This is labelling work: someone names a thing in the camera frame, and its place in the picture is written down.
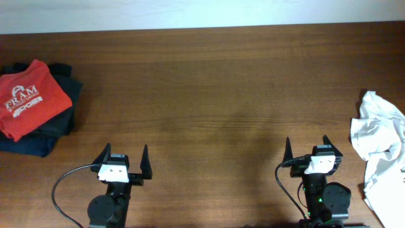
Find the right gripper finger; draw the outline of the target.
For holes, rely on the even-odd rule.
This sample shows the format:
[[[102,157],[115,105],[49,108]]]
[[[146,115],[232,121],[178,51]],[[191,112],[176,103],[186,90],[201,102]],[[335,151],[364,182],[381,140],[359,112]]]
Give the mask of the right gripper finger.
[[[332,144],[327,135],[323,136],[324,145],[329,145],[336,157],[343,157],[342,153]]]
[[[292,154],[292,147],[291,147],[291,143],[290,143],[290,139],[289,137],[286,138],[285,140],[285,152],[283,155],[283,160],[282,162],[289,162],[293,159],[293,154]]]

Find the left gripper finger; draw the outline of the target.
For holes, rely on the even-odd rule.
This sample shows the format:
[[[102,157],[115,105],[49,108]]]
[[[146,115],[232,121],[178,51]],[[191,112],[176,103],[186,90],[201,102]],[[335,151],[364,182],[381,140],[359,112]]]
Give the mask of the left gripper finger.
[[[92,164],[102,165],[106,163],[109,159],[110,154],[111,154],[111,144],[107,143],[107,145],[104,147],[102,152],[97,156],[97,158],[92,162]]]
[[[143,179],[152,179],[153,178],[153,171],[151,168],[151,164],[149,161],[149,153],[148,153],[148,147],[145,144],[144,149],[142,152],[142,159],[140,163],[140,169],[142,171],[142,178]]]

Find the white t-shirt with robot print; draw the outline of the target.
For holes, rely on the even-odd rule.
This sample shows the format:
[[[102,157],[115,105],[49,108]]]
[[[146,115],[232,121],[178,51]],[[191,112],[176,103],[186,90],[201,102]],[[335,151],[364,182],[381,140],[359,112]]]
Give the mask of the white t-shirt with robot print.
[[[351,120],[351,144],[366,162],[365,203],[384,227],[404,227],[404,114],[368,91]]]

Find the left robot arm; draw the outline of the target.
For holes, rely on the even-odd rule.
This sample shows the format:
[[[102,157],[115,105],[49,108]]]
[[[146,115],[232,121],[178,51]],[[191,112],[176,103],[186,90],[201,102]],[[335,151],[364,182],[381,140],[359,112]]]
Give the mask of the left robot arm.
[[[141,173],[130,173],[127,155],[113,154],[108,143],[92,162],[91,171],[99,181],[107,185],[105,194],[96,196],[88,205],[90,227],[125,227],[131,191],[153,178],[148,147],[144,146],[140,162]]]

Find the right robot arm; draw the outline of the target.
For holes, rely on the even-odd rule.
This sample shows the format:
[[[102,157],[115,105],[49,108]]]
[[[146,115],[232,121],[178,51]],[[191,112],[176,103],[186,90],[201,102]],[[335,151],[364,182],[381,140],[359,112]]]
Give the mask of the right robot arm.
[[[310,154],[293,157],[290,139],[286,138],[285,152],[280,164],[290,169],[292,178],[302,180],[307,213],[299,227],[343,227],[349,218],[351,191],[338,182],[327,182],[342,162],[342,153],[323,136],[323,144],[313,147]]]

